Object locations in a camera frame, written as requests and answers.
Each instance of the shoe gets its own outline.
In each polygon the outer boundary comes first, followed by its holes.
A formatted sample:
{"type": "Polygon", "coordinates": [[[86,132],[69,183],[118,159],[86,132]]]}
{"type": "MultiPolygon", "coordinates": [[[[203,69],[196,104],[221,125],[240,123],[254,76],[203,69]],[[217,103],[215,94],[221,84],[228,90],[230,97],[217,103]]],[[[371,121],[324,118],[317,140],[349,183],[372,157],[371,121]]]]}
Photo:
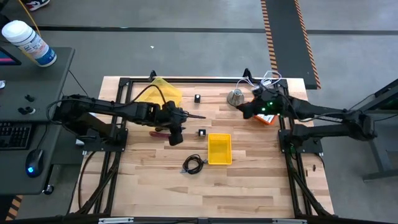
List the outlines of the shoe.
{"type": "Polygon", "coordinates": [[[41,7],[47,5],[49,2],[50,2],[50,0],[35,0],[35,1],[25,3],[25,5],[29,8],[29,11],[33,12],[33,11],[38,10],[41,7]]]}

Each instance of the bottle label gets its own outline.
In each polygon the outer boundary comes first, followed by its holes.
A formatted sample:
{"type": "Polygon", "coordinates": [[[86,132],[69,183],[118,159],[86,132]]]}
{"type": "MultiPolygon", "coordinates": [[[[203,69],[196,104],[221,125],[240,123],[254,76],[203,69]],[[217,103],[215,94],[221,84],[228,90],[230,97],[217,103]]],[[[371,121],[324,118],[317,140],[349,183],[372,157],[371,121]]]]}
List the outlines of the bottle label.
{"type": "Polygon", "coordinates": [[[35,37],[27,44],[18,46],[27,52],[39,65],[46,65],[55,58],[55,52],[35,33],[35,37]]]}

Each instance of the computer mouse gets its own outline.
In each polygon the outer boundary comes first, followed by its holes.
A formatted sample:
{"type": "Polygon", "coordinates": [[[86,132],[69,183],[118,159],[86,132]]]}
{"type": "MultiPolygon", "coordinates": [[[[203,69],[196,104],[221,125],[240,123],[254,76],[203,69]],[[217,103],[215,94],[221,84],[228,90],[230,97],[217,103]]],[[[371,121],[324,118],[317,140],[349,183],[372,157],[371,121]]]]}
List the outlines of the computer mouse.
{"type": "Polygon", "coordinates": [[[38,177],[43,171],[44,151],[34,149],[26,157],[25,171],[29,177],[38,177]]]}

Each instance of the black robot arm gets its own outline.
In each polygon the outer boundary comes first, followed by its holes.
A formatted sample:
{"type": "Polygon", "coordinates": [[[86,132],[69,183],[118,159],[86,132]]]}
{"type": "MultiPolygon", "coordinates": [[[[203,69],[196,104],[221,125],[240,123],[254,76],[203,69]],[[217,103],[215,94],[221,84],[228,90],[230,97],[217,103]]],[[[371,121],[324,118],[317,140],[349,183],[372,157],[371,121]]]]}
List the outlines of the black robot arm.
{"type": "Polygon", "coordinates": [[[252,102],[237,106],[243,112],[244,119],[256,114],[280,114],[298,119],[325,119],[334,121],[337,125],[307,127],[295,124],[286,140],[295,146],[301,146],[309,138],[323,138],[331,136],[349,136],[360,141],[375,138],[374,121],[361,111],[347,111],[322,106],[315,106],[305,100],[285,96],[275,89],[258,88],[253,90],[252,102]]]}
{"type": "Polygon", "coordinates": [[[60,100],[52,121],[59,121],[82,141],[99,141],[117,145],[127,138],[127,130],[115,124],[106,124],[90,113],[106,114],[126,118],[128,121],[170,130],[171,146],[183,141],[181,124],[187,114],[175,106],[173,101],[162,107],[155,103],[130,102],[126,104],[97,100],[87,96],[64,96],[60,100]]]}

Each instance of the white bottle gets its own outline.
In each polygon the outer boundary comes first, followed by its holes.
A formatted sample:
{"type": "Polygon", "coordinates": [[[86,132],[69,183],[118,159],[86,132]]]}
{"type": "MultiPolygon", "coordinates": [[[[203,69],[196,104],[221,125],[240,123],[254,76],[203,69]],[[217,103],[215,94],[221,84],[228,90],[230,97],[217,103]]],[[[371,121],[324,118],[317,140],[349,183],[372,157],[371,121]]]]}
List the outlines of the white bottle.
{"type": "Polygon", "coordinates": [[[30,55],[40,67],[48,67],[57,59],[57,54],[25,22],[9,22],[2,28],[1,34],[26,55],[30,55]]]}

